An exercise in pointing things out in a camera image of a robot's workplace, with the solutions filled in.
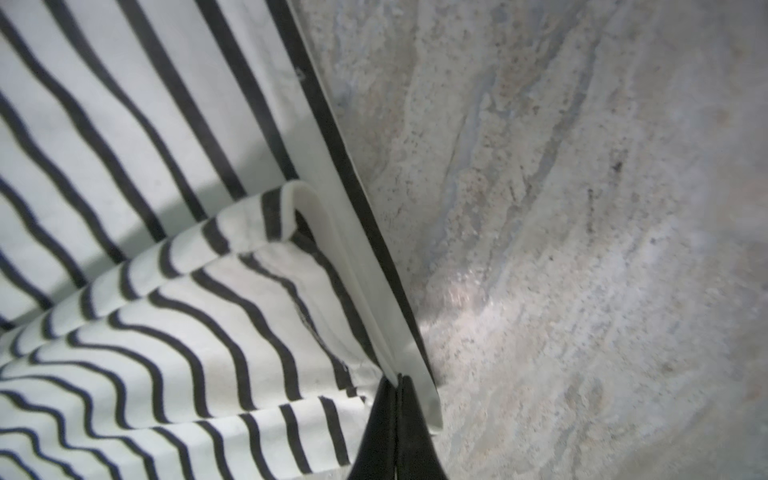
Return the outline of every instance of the black fabric edge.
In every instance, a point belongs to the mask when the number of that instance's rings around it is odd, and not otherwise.
[[[355,172],[352,161],[346,151],[346,145],[344,144],[341,132],[336,125],[336,119],[326,100],[323,89],[320,86],[309,52],[304,47],[304,42],[301,38],[298,26],[296,25],[296,21],[293,18],[291,8],[288,6],[286,0],[266,0],[266,4],[270,10],[272,20],[277,27],[277,31],[280,34],[280,38],[283,41],[283,46],[297,72],[301,88],[304,91],[304,96],[306,97],[307,103],[310,105],[310,110],[320,129],[323,140],[326,142],[326,147],[330,153],[333,165],[336,167],[339,179],[344,186],[344,190],[346,190],[347,197],[357,214],[358,220],[362,224],[363,230],[366,232],[368,242],[374,255],[376,255],[376,259],[379,261],[379,265],[384,272],[389,288],[395,295],[395,299],[400,306],[402,315],[406,319],[411,335],[413,336],[416,346],[419,349],[419,353],[421,353],[422,359],[427,367],[429,376],[432,378],[432,383],[434,383],[435,375],[432,373],[432,366],[429,364],[429,358],[427,357],[426,349],[424,347],[424,339],[416,325],[413,310],[408,301],[408,297],[406,296],[406,292],[402,287],[402,282],[397,273],[397,269],[395,268],[395,263],[392,260],[392,256],[389,254],[389,248],[386,246],[379,225],[376,223],[371,207],[368,204],[368,198],[357,178],[357,173]]]

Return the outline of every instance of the granite surface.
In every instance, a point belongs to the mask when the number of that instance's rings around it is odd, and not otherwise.
[[[768,478],[765,1],[294,6],[450,478]]]

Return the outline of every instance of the black stripe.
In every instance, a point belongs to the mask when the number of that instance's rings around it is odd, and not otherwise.
[[[371,343],[370,337],[368,337],[368,332],[366,332],[366,328],[362,324],[362,319],[357,312],[355,303],[352,301],[352,298],[349,297],[349,294],[344,287],[344,282],[342,282],[341,277],[339,276],[338,272],[336,272],[336,268],[334,268],[328,258],[323,255],[323,252],[317,248],[316,244],[310,242],[300,233],[295,233],[291,237],[291,241],[296,244],[297,247],[315,259],[317,264],[326,271],[326,275],[328,276],[328,280],[331,283],[333,292],[339,299],[342,310],[344,310],[344,316],[346,316],[347,323],[349,324],[349,328],[352,330],[352,334],[355,336],[357,343],[360,344],[362,350],[366,353],[368,358],[371,359],[371,361],[376,365],[378,365],[379,360],[376,358],[376,353],[373,351],[373,344]]]
[[[3,315],[0,315],[0,330],[10,332],[14,328],[16,328],[16,325],[14,325],[12,321],[8,320]]]
[[[208,242],[211,250],[219,255],[226,255],[230,252],[230,242],[219,230],[219,224],[216,217],[211,218],[203,225],[203,237]]]
[[[5,255],[3,255],[2,252],[0,252],[0,271],[2,271],[5,278],[8,279],[8,282],[13,283],[16,288],[34,299],[40,310],[45,311],[53,306],[50,299],[43,292],[38,290],[36,286],[29,283],[27,279],[16,270],[16,267],[8,262],[8,259],[5,258]]]
[[[115,81],[106,67],[101,63],[96,52],[93,50],[88,40],[80,30],[77,21],[72,16],[66,3],[63,0],[45,0],[45,5],[53,15],[58,27],[67,37],[69,43],[80,55],[80,58],[88,65],[91,71],[101,80],[101,83],[123,104],[123,106],[130,111],[130,113],[136,119],[141,127],[144,129],[144,133],[149,137],[150,141],[155,147],[155,150],[159,153],[163,159],[165,167],[168,169],[171,177],[174,179],[174,183],[181,193],[181,197],[184,198],[184,202],[187,204],[187,208],[190,209],[192,216],[198,222],[205,220],[207,215],[200,201],[194,194],[192,187],[190,187],[187,179],[184,178],[184,173],[177,165],[173,155],[171,155],[168,147],[163,142],[163,139],[155,130],[152,123],[149,122],[146,116],[138,109],[134,102],[125,94],[120,85]]]
[[[157,76],[163,81],[168,93],[173,97],[176,106],[184,115],[190,129],[194,132],[197,141],[210,159],[211,164],[224,183],[233,200],[245,197],[246,192],[240,179],[230,165],[226,154],[221,149],[219,142],[214,137],[203,114],[194,102],[187,86],[181,80],[174,64],[170,61],[163,44],[152,29],[147,16],[141,10],[136,0],[118,0],[123,15],[131,24],[131,28],[141,43],[144,53],[149,58]]]
[[[280,129],[275,123],[259,82],[253,76],[253,72],[250,70],[248,62],[243,56],[243,52],[240,50],[240,46],[230,30],[230,26],[227,24],[227,20],[221,13],[218,3],[211,0],[195,0],[195,3],[197,3],[197,7],[200,9],[200,13],[203,14],[210,33],[216,39],[216,44],[227,61],[232,75],[237,80],[240,91],[243,92],[243,96],[246,102],[248,102],[256,122],[259,124],[261,133],[266,139],[266,144],[270,147],[277,166],[280,167],[280,171],[283,172],[286,180],[298,178],[296,168],[291,163],[290,156],[283,143],[283,138],[280,136]]]
[[[120,265],[120,294],[125,298],[126,300],[136,300],[139,298],[139,294],[136,293],[136,290],[134,290],[133,285],[131,285],[131,262],[133,260],[126,260],[123,262],[122,265]]]
[[[216,430],[210,423],[200,420],[197,423],[203,430],[208,432],[210,439],[214,443],[214,457],[216,458],[216,467],[219,469],[219,474],[224,480],[233,480],[230,468],[227,466],[227,457],[224,455],[224,439],[218,430]]]
[[[163,240],[165,230],[160,225],[160,221],[155,216],[147,201],[141,196],[141,193],[131,182],[131,179],[123,170],[120,160],[109,148],[107,142],[98,133],[96,127],[91,123],[86,113],[81,108],[78,101],[64,88],[55,78],[43,67],[35,58],[29,47],[24,43],[22,37],[18,34],[11,22],[0,11],[0,31],[13,45],[20,59],[27,66],[29,71],[56,97],[58,102],[67,112],[72,124],[80,133],[83,140],[91,147],[94,153],[99,156],[101,163],[109,172],[115,186],[123,194],[125,200],[133,207],[136,214],[144,222],[154,241]]]
[[[22,460],[16,455],[16,452],[12,452],[10,450],[2,449],[0,450],[0,456],[8,457],[11,459],[12,462],[16,464],[17,467],[19,467],[21,470],[24,470],[24,473],[26,473],[29,478],[33,478],[34,480],[38,480],[38,475],[34,473],[31,468],[29,468]]]
[[[24,435],[25,437],[29,438],[29,442],[32,444],[32,451],[35,452],[35,455],[37,455],[39,458],[42,458],[46,462],[57,465],[69,478],[74,478],[75,480],[83,480],[80,475],[74,472],[72,465],[67,462],[61,462],[55,458],[51,458],[42,452],[40,449],[40,439],[38,438],[37,432],[30,429],[25,429],[23,427],[13,427],[10,429],[4,429],[0,427],[0,435],[11,435],[14,433]]]
[[[264,231],[270,242],[283,239],[282,216],[280,215],[280,189],[261,194],[261,215],[264,217]]]
[[[30,365],[41,364],[37,358],[32,358],[32,357],[30,357],[29,363]],[[65,390],[67,392],[70,392],[71,394],[77,396],[80,399],[80,401],[83,403],[83,430],[85,430],[85,435],[87,435],[91,439],[112,439],[112,440],[119,440],[123,442],[123,444],[129,450],[131,450],[134,454],[136,454],[137,457],[141,458],[141,461],[144,464],[144,470],[147,473],[147,477],[150,478],[151,480],[157,480],[157,470],[154,467],[154,458],[152,458],[141,447],[136,445],[136,442],[134,442],[133,439],[125,435],[99,435],[94,431],[93,429],[94,402],[93,402],[93,399],[91,398],[90,393],[72,385],[70,382],[67,382],[64,379],[54,377],[54,376],[26,375],[24,378],[37,379],[44,382],[52,383],[56,385],[58,388]]]
[[[292,401],[301,399],[301,392],[299,391],[299,372],[296,369],[296,360],[293,359],[293,354],[291,354],[288,347],[286,347],[285,344],[272,332],[270,326],[264,319],[264,315],[262,315],[261,310],[259,310],[259,307],[244,299],[242,296],[237,295],[234,291],[230,290],[223,283],[213,279],[203,270],[198,270],[195,273],[192,273],[192,279],[201,288],[204,288],[213,295],[216,295],[227,302],[234,303],[243,309],[248,315],[253,328],[256,329],[262,338],[270,343],[275,350],[275,353],[280,358],[280,365],[283,367],[283,388],[285,389],[286,397],[288,400]],[[250,393],[250,385],[244,384],[243,390],[247,390],[248,393]]]
[[[35,214],[24,203],[24,200],[13,191],[10,185],[5,180],[0,178],[0,193],[8,199],[8,202],[16,210],[16,214],[22,219],[24,227],[27,229],[30,235],[38,241],[51,255],[61,264],[64,270],[69,274],[70,280],[77,287],[81,288],[86,284],[85,275],[80,271],[78,264],[67,253],[67,250],[61,246],[59,242],[51,237],[45,229],[38,223],[38,219],[35,218]]]
[[[80,340],[77,338],[77,330],[74,330],[70,332],[65,337],[65,342],[67,345],[69,345],[71,348],[87,348],[87,346],[84,346]],[[106,377],[114,387],[115,395],[116,395],[116,403],[115,403],[115,414],[114,414],[114,420],[115,423],[118,424],[118,426],[121,429],[131,429],[125,419],[125,399],[126,399],[126,388],[125,384],[123,383],[123,380],[117,376],[114,372],[106,369],[102,369],[100,366],[95,365],[94,363],[90,362],[79,362],[76,360],[68,360],[68,361],[54,361],[54,360],[43,360],[39,358],[38,352],[41,347],[38,347],[35,349],[29,356],[34,357],[37,362],[39,362],[40,365],[57,365],[57,366],[77,366],[82,369],[86,369],[90,372],[97,373],[99,375],[102,375]],[[20,376],[14,376],[14,377],[7,377],[5,376],[5,370],[0,372],[0,381],[8,378],[12,379],[23,379],[26,378],[26,375],[20,375]]]
[[[379,225],[376,223],[376,219],[373,216],[366,194],[357,178],[353,163],[346,151],[344,140],[336,125],[336,119],[333,117],[333,112],[331,111],[325,94],[323,93],[323,89],[320,86],[317,73],[312,66],[310,55],[306,51],[299,29],[293,20],[293,14],[290,11],[288,2],[286,0],[265,1],[270,10],[272,20],[275,22],[277,31],[280,34],[280,38],[283,40],[286,52],[293,63],[293,68],[296,72],[301,72],[303,75],[303,78],[300,78],[301,88],[304,90],[304,96],[310,105],[310,110],[315,118],[315,122],[326,142],[326,147],[330,153],[331,160],[336,166],[336,172],[339,174],[339,179],[341,180],[342,185],[344,185],[344,190],[346,190],[349,202],[355,209],[357,218],[366,232],[368,242],[373,249],[373,253],[376,255],[376,259],[379,261],[379,265],[384,272],[389,287],[392,289],[392,293],[394,293],[395,298],[397,299],[398,305],[400,305],[400,309],[403,316],[406,318],[406,323],[411,331],[411,335],[416,342],[416,347],[419,349],[419,353],[421,353],[424,363],[427,366],[427,370],[429,371],[429,375],[434,382],[435,376],[432,374],[432,367],[429,365],[429,359],[427,358],[427,353],[424,348],[424,340],[416,325],[413,310],[408,302],[406,292],[402,288],[402,283],[400,282],[400,277],[395,268],[395,263],[392,261],[392,256],[389,254],[389,249],[379,230]]]
[[[237,379],[237,396],[240,400],[240,407],[243,410],[255,410],[256,406],[253,404],[253,399],[250,396],[250,374],[248,373],[245,354],[219,326],[216,320],[191,305],[163,296],[159,290],[150,293],[150,299],[153,305],[158,308],[176,310],[202,323],[229,350],[235,370],[235,378]]]
[[[101,343],[86,343],[81,339],[76,339],[75,337],[76,334],[77,334],[77,330],[72,330],[67,335],[67,337],[72,336],[71,342],[74,344],[74,342],[77,341],[77,346],[81,348],[93,349],[93,350],[106,350],[108,352],[117,353],[122,356],[126,356],[127,358],[143,366],[149,373],[150,380],[151,380],[152,413],[154,415],[154,418],[158,423],[170,423],[168,421],[168,417],[165,415],[165,408],[164,408],[165,403],[164,403],[163,391],[165,390],[165,383],[163,381],[163,375],[160,372],[160,369],[158,369],[157,365],[155,365],[149,359],[145,358],[144,356],[132,350],[125,349],[121,346],[105,345]]]
[[[11,340],[11,345],[8,346],[8,353],[10,353],[11,357],[13,357],[14,359],[17,359],[17,358],[19,358],[19,357],[24,355],[24,353],[22,352],[21,347],[18,344],[18,342],[22,338],[22,333],[24,333],[24,331],[26,331],[26,328],[17,329],[16,330],[16,332],[17,332],[16,336],[13,337],[13,340]],[[2,367],[0,367],[0,372],[2,372],[2,369],[4,369],[6,365],[8,365],[8,363],[6,363]]]
[[[75,447],[69,444],[66,439],[66,428],[65,423],[66,420],[64,416],[59,412],[57,409],[52,409],[50,407],[41,406],[41,405],[35,405],[32,403],[27,402],[24,397],[19,395],[16,392],[10,391],[10,390],[0,390],[0,395],[6,396],[9,400],[11,400],[11,403],[20,410],[25,410],[26,412],[39,412],[39,413],[45,413],[51,416],[55,423],[56,423],[56,431],[57,431],[57,440],[58,444],[63,448],[67,450],[82,450],[85,452],[90,452],[93,454],[93,456],[109,471],[110,476],[114,478],[115,480],[121,478],[120,472],[118,471],[118,467],[115,466],[114,463],[110,462],[108,458],[104,456],[103,453],[101,453],[98,449],[90,449],[88,447]]]
[[[281,405],[280,413],[283,414],[283,419],[286,422],[286,434],[288,435],[288,446],[293,453],[293,459],[296,460],[296,466],[299,470],[307,475],[312,473],[310,463],[306,459],[304,454],[304,448],[301,446],[301,437],[299,436],[299,424],[296,421],[296,416],[293,414],[293,409],[290,405]]]
[[[169,238],[163,243],[162,247],[160,247],[160,253],[157,256],[157,266],[160,267],[160,272],[163,276],[168,279],[176,278],[181,275],[181,273],[176,270],[173,260],[170,258],[170,248],[172,247],[171,244],[173,243],[174,238]]]
[[[152,430],[162,435],[163,438],[176,447],[176,450],[179,452],[179,463],[181,464],[181,472],[184,474],[184,480],[194,480],[192,462],[190,462],[190,452],[187,449],[187,445],[162,427],[152,427]]]
[[[250,440],[250,456],[253,457],[253,462],[256,464],[256,468],[259,470],[259,475],[264,480],[276,480],[272,475],[270,467],[266,464],[264,454],[261,451],[261,434],[259,433],[259,425],[250,413],[241,413],[239,417],[245,422],[245,426],[248,429],[248,438]]]
[[[45,176],[56,186],[56,190],[61,194],[64,200],[80,215],[96,242],[101,246],[104,252],[109,256],[113,263],[117,264],[125,260],[125,255],[120,248],[109,238],[101,225],[101,221],[96,213],[91,209],[83,197],[75,190],[69,179],[59,170],[59,168],[40,150],[27,131],[22,119],[18,116],[2,92],[0,92],[0,114],[2,115],[8,128],[11,129],[14,139],[18,146],[27,154],[30,160],[37,165]]]
[[[296,218],[296,229],[299,231],[299,233],[310,239],[312,243],[315,243],[315,236],[312,235],[312,229],[306,222],[306,218],[304,218],[304,216],[298,210],[293,212],[293,216]]]
[[[93,299],[91,298],[92,287],[93,287],[93,283],[91,285],[86,286],[80,292],[80,300],[79,300],[80,314],[86,320],[96,320],[98,318],[98,315],[96,314],[96,310],[94,310]]]
[[[256,257],[253,254],[240,255],[240,262],[242,262],[243,265],[250,268],[254,272],[260,274],[261,276],[265,276],[266,278],[274,280],[275,282],[278,282],[281,285],[281,287],[290,296],[291,300],[293,301],[293,305],[299,311],[299,315],[302,317],[302,320],[306,322],[307,327],[312,330],[318,344],[328,356],[328,359],[331,362],[331,366],[333,367],[333,376],[336,378],[336,387],[339,390],[344,390],[345,388],[351,386],[352,377],[349,376],[349,372],[347,371],[346,368],[344,368],[344,365],[339,361],[339,359],[336,358],[335,355],[333,355],[330,352],[330,350],[328,350],[328,347],[320,339],[320,335],[317,332],[315,323],[312,320],[312,316],[310,315],[310,310],[306,307],[306,304],[299,296],[299,292],[296,289],[296,285],[290,280],[288,280],[287,278],[283,276],[278,276],[270,272],[269,270],[267,270],[264,267],[264,265],[262,265],[258,260],[256,260]]]
[[[149,301],[152,305],[160,307],[154,302],[156,298],[156,296],[150,295]],[[165,332],[161,332],[160,330],[153,329],[145,325],[128,325],[123,323],[120,320],[117,311],[110,314],[109,324],[119,330],[133,330],[135,332],[143,333],[146,336],[150,336],[162,343],[165,343],[169,348],[175,350],[176,353],[187,360],[187,364],[189,364],[190,367],[190,375],[192,377],[192,400],[194,402],[195,412],[197,413],[197,416],[200,416],[204,419],[209,419],[212,416],[208,410],[205,396],[205,373],[203,369],[203,363],[200,361],[200,359],[197,358],[194,352],[189,349],[189,347],[184,345],[184,343],[179,339],[168,335]]]
[[[77,331],[74,331],[67,335],[66,337],[66,343],[71,348],[81,348],[84,347],[82,343],[80,343],[80,340],[77,338]],[[115,391],[115,407],[114,407],[114,420],[115,423],[120,427],[121,429],[125,430],[133,430],[134,428],[128,425],[127,420],[125,419],[125,402],[127,397],[127,390],[125,388],[125,384],[123,383],[123,380],[116,375],[114,372],[106,369],[102,369],[100,366],[97,366],[90,362],[79,362],[79,361],[54,361],[54,360],[43,360],[39,358],[40,349],[36,349],[30,356],[30,362],[35,362],[39,365],[56,365],[56,366],[77,366],[82,369],[86,369],[90,372],[96,373],[98,375],[102,375],[106,377],[106,379],[112,384]],[[16,377],[12,377],[13,379],[24,379],[24,378],[34,378],[33,375],[20,375]],[[187,450],[187,447],[184,443],[182,443],[176,436],[174,436],[171,432],[167,431],[166,429],[155,426],[151,428],[155,432],[157,432],[159,435],[162,435],[170,444],[172,444],[179,452],[179,459],[181,462],[181,468],[184,472],[184,478],[186,480],[191,480],[194,478],[191,473],[191,464],[189,459],[189,451]],[[38,453],[38,456],[42,456],[42,454],[38,451],[38,449],[35,449],[36,453]]]
[[[55,312],[56,309],[50,309],[45,316],[43,316],[42,320],[40,320],[40,336],[43,338],[43,340],[53,340],[54,338],[57,338],[57,335],[53,331],[53,312]]]
[[[324,396],[320,397],[320,403],[323,405],[323,411],[326,413],[328,433],[331,435],[333,451],[336,452],[336,460],[341,466],[349,465],[349,455],[346,451],[346,441],[344,440],[344,432],[342,432],[341,429],[341,422],[339,421],[339,412],[336,410],[336,404],[333,403],[333,400],[327,399]]]

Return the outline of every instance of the speckled stone surface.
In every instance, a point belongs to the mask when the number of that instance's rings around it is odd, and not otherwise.
[[[293,3],[449,477],[768,478],[768,4]]]

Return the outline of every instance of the black and white stripe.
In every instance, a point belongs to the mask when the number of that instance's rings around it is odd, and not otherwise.
[[[382,371],[439,427],[284,0],[30,0],[0,34],[0,477],[346,465]]]

